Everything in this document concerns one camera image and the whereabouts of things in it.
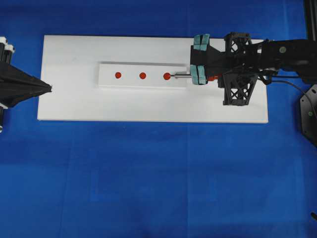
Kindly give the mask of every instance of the cable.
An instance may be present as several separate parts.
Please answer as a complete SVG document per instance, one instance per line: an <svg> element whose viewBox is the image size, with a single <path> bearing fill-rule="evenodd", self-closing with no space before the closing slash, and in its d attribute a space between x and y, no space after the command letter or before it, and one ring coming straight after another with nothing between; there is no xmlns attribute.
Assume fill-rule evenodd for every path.
<svg viewBox="0 0 317 238"><path fill-rule="evenodd" d="M276 75L274 76L274 78L300 78L299 76L282 76L282 75Z"/></svg>
<svg viewBox="0 0 317 238"><path fill-rule="evenodd" d="M310 97L309 97L301 88L297 87L297 86L296 86L295 84L293 84L293 83L290 83L290 82L284 81L284 80L272 80L272 83L286 83L286 84L288 84L288 85L293 86L294 88L296 88L297 90L299 90L301 93L303 93L303 94L307 97L309 103L311 104L311 107L312 107L313 112L314 112L314 116L315 116L315 118L316 118L316 120L317 120L317 113L316 113L316 111L315 111L315 108L314 108L314 106L313 106L313 103L312 103Z"/></svg>

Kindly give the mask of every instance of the screw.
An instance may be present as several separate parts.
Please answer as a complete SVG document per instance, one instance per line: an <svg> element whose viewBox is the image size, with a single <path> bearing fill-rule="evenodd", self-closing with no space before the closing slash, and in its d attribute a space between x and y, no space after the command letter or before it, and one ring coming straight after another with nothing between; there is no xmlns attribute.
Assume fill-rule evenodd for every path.
<svg viewBox="0 0 317 238"><path fill-rule="evenodd" d="M279 52L281 54L285 53L286 52L286 47L285 46L282 46L281 48L279 48Z"/></svg>

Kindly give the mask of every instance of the black metal frame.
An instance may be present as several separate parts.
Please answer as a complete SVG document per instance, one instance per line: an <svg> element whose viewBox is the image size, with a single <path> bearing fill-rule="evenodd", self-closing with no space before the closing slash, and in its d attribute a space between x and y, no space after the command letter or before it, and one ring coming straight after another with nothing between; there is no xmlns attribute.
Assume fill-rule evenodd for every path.
<svg viewBox="0 0 317 238"><path fill-rule="evenodd" d="M243 55L252 45L250 34L232 32L224 37L225 40L225 54L227 57L227 64L232 67L235 65L243 65L239 62L241 58L236 57ZM228 73L224 73L218 79L220 88L224 88L224 105L244 106L248 105L253 89L256 85L258 77L253 72L243 72L241 69L233 69Z"/></svg>
<svg viewBox="0 0 317 238"><path fill-rule="evenodd" d="M52 87L38 78L10 65L14 48L0 43L0 103L8 108L32 97L51 92ZM3 127L3 107L0 106L0 132Z"/></svg>
<svg viewBox="0 0 317 238"><path fill-rule="evenodd" d="M304 0L307 38L317 40L317 0Z"/></svg>
<svg viewBox="0 0 317 238"><path fill-rule="evenodd" d="M317 111L317 84L313 85L306 92L306 94L311 99L313 106ZM317 122L312 110L312 106L305 95L300 98L300 107L302 118L302 134L315 146L317 146Z"/></svg>

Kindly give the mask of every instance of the blue cloth surface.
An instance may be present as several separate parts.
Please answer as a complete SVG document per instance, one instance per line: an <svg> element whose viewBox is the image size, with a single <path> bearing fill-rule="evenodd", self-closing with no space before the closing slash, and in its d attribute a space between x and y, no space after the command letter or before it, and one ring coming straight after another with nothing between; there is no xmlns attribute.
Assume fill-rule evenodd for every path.
<svg viewBox="0 0 317 238"><path fill-rule="evenodd" d="M301 0L0 8L12 64L36 77L45 34L306 37ZM300 93L273 84L267 95L268 124L37 121L38 99L20 103L0 135L0 237L316 237L317 150L300 133Z"/></svg>

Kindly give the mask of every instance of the white platform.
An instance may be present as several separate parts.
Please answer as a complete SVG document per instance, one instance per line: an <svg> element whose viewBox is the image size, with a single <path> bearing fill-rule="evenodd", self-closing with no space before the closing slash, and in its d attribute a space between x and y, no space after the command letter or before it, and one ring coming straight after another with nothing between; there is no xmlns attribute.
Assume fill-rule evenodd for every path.
<svg viewBox="0 0 317 238"><path fill-rule="evenodd" d="M192 42L192 38L45 36L41 79L53 86L53 92L40 97L38 119L268 122L266 87L261 82L244 107L223 106L224 90L216 81L197 86L183 79L187 86L175 89L99 86L100 64L186 67L188 72ZM223 39L211 39L211 45L224 50ZM119 71L112 70L111 75Z"/></svg>

